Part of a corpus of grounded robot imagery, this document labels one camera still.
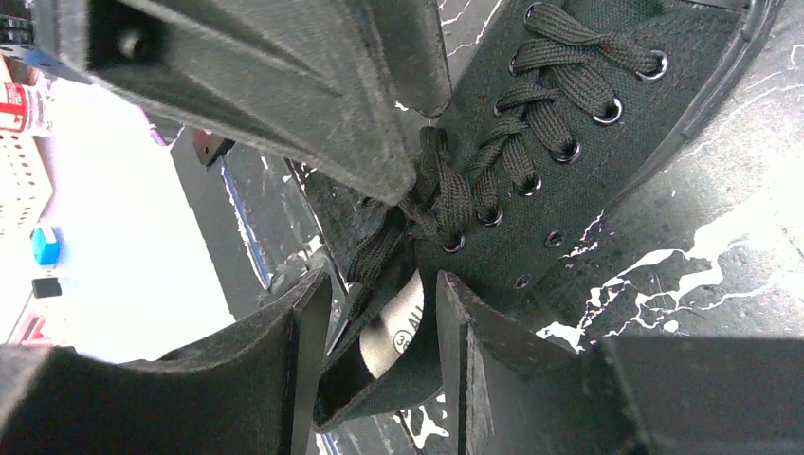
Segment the sneaker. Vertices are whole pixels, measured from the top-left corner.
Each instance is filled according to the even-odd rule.
[[[502,312],[531,301],[534,283],[590,221],[702,130],[762,49],[780,4],[503,0],[452,105],[422,130],[416,186],[355,257],[350,278],[362,287],[320,380],[319,429],[432,396],[442,384],[438,271]],[[357,341],[408,282],[411,254],[421,321],[377,374]]]

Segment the black surface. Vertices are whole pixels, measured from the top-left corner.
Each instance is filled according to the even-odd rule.
[[[395,203],[415,174],[393,110],[392,75],[420,82],[425,93],[448,81],[432,1],[408,0],[400,10],[399,19],[429,31],[415,46],[383,44],[378,28],[398,23],[375,21],[362,0],[43,0],[32,8],[44,18],[34,22],[37,46],[93,82],[149,112],[318,166]],[[429,12],[414,8],[425,4]],[[385,47],[424,71],[388,65]],[[423,102],[422,93],[412,98]]]
[[[437,300],[448,453],[633,453],[624,393],[602,359],[528,332],[452,274],[439,274]]]
[[[369,0],[396,100],[429,118],[452,98],[436,0]]]
[[[33,297],[35,299],[47,299],[62,295],[62,286],[56,277],[37,278],[36,280],[31,280],[30,284],[33,286]]]
[[[449,452],[804,453],[800,339],[610,337],[576,355],[438,282]]]
[[[153,362],[0,346],[0,450],[306,453],[329,280],[310,273],[264,310]]]
[[[259,308],[264,289],[253,272],[248,246],[238,230],[226,182],[221,175],[222,163],[210,168],[199,164],[192,146],[192,135],[186,128],[176,139],[171,157],[207,244],[229,311],[236,319],[242,319]]]

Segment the metal eyelet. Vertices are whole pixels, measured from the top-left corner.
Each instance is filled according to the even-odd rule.
[[[598,116],[592,116],[592,119],[595,123],[600,126],[612,126],[616,122],[620,121],[623,117],[623,103],[618,98],[614,98],[612,104],[606,110],[606,117],[600,118]]]
[[[514,188],[516,188],[517,193],[520,196],[525,197],[533,196],[534,194],[539,192],[539,190],[541,190],[541,177],[539,177],[538,175],[534,175],[533,177],[531,177],[527,185],[523,187],[519,185],[514,185]]]
[[[481,215],[479,212],[478,212],[477,216],[478,216],[478,221],[480,221],[481,224],[483,224],[483,226],[485,226],[487,228],[493,228],[503,220],[503,208],[500,207],[500,206],[497,206],[497,210],[494,213],[494,216],[490,216],[488,218],[486,218],[485,216]]]
[[[455,245],[441,245],[441,248],[444,249],[449,254],[455,254],[458,251],[464,249],[466,245],[466,237],[464,234],[461,234],[461,237],[458,239],[458,242]]]
[[[577,140],[573,141],[567,147],[564,147],[564,150],[561,152],[553,152],[550,151],[550,157],[553,158],[553,161],[556,161],[558,164],[571,164],[577,161],[580,158],[580,142]]]
[[[514,54],[514,56],[511,57],[511,60],[508,61],[508,74],[510,74],[515,78],[518,76],[516,65],[517,65],[517,54]]]
[[[517,282],[514,283],[514,287],[516,289],[524,289],[524,288],[526,288],[528,286],[528,284],[530,284],[530,282],[532,280],[533,280],[533,275],[531,275],[529,273],[526,273],[526,274],[520,276],[519,278],[517,278]]]
[[[650,53],[656,56],[659,67],[652,73],[648,74],[637,71],[636,75],[639,76],[643,81],[658,81],[667,74],[667,67],[670,65],[670,58],[662,50],[652,50]]]
[[[525,10],[525,17],[524,17],[524,23],[525,24],[527,24],[527,20],[530,19],[530,15],[533,14],[533,9],[535,7],[541,5],[542,3],[544,3],[544,2],[542,2],[542,1],[533,2],[533,3],[530,4],[528,9]]]
[[[373,197],[364,197],[363,200],[360,201],[360,205],[367,209],[370,209],[372,207],[378,206],[379,201],[377,201]]]
[[[560,230],[554,230],[547,234],[547,239],[544,241],[544,245],[548,248],[558,248],[564,243],[564,233]]]
[[[494,109],[492,110],[492,113],[494,114],[494,118],[500,118],[500,117],[502,117],[502,116],[503,116],[503,112],[502,112],[502,111],[500,111],[500,108],[499,108],[499,107],[497,107],[497,104],[498,104],[499,102],[500,102],[500,100],[497,100],[497,101],[494,103]]]

